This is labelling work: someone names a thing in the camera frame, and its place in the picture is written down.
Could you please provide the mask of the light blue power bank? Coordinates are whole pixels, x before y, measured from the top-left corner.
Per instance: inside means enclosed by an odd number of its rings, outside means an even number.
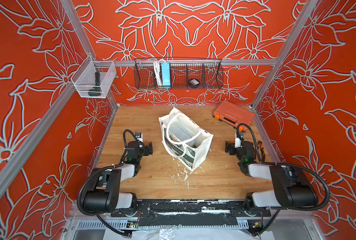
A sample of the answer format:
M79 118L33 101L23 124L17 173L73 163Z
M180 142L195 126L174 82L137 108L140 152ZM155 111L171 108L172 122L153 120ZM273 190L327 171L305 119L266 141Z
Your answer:
M162 84L164 88L170 88L171 86L171 74L170 74L170 63L162 62L161 63L162 70Z

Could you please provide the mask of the clear plastic wall bin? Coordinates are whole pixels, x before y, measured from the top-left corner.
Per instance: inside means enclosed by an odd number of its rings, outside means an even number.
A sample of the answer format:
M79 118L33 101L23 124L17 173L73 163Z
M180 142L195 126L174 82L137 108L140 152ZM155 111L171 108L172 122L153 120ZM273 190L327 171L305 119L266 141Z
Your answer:
M95 86L95 72L100 72L102 92L98 97L90 97L88 91ZM94 61L88 56L71 77L71 81L80 97L105 99L116 76L117 69L114 62Z

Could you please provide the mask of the white printed canvas tote bag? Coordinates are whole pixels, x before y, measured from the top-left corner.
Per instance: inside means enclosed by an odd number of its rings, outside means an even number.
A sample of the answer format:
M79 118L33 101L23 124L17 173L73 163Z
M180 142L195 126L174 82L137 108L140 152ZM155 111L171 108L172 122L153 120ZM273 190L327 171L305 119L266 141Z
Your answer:
M175 142L171 139L169 128L172 122L180 119L186 121L198 130L189 140ZM191 172L198 168L207 158L214 135L201 128L191 118L177 108L173 108L168 115L159 118L162 143L170 156L180 160Z

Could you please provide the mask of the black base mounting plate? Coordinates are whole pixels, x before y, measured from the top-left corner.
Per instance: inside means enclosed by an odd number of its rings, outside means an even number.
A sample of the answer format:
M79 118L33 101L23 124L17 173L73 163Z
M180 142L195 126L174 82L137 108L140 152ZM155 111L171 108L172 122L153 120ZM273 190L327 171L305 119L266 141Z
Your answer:
M139 220L140 227L210 227L248 229L270 218L269 208L245 209L244 200L143 199L137 211L116 210L113 218Z

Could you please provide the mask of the orange plastic tool case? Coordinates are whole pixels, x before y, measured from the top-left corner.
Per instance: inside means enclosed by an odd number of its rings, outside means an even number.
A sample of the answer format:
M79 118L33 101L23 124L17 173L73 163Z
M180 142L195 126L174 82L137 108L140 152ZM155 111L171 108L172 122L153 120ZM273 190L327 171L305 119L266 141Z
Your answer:
M236 129L241 123L250 126L255 118L255 114L231 102L222 101L221 104L214 110L213 117L216 120L225 122Z

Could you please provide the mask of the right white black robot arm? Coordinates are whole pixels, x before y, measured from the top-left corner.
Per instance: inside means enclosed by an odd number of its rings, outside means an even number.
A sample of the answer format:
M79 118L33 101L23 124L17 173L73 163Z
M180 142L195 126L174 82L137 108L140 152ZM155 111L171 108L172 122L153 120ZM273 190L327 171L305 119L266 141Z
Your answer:
M237 157L240 171L245 176L268 180L273 189L247 193L243 211L254 217L262 215L263 209L275 210L267 223L260 222L257 227L249 227L253 237L261 236L281 210L309 212L328 205L331 191L318 173L300 165L266 162L262 142L257 141L254 135L251 142L246 141L243 136L245 131L253 130L245 123L236 127L235 142L226 142L225 152Z

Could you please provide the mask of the orange handled pliers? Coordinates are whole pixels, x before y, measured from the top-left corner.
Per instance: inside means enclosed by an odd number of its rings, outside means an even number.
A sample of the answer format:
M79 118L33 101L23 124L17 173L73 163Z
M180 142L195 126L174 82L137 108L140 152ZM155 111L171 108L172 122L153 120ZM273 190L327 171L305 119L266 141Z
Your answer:
M264 152L263 142L262 142L262 141L258 141L257 144L258 144L258 148L259 148L260 153L261 153L261 160L260 160L260 162L265 162L265 160L266 160L266 155L265 155L265 152Z

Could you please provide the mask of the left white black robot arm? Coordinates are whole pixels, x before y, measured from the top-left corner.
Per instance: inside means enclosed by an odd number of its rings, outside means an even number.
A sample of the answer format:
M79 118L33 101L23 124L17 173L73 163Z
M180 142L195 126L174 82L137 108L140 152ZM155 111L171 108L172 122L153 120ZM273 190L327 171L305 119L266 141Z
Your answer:
M78 210L86 216L96 216L112 232L130 239L132 231L118 230L111 226L102 215L125 212L127 215L142 214L134 193L120 192L121 182L137 176L142 169L141 160L153 154L153 144L145 145L143 133L124 130L124 153L117 165L95 168L82 184L76 204Z

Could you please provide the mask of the dark green flashlight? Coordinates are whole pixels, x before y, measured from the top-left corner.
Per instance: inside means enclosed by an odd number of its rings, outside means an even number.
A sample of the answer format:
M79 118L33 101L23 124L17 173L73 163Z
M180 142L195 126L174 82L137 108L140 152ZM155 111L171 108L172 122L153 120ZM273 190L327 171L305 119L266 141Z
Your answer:
M88 95L90 97L98 97L101 95L101 87L100 87L100 72L95 72L95 86L88 91Z

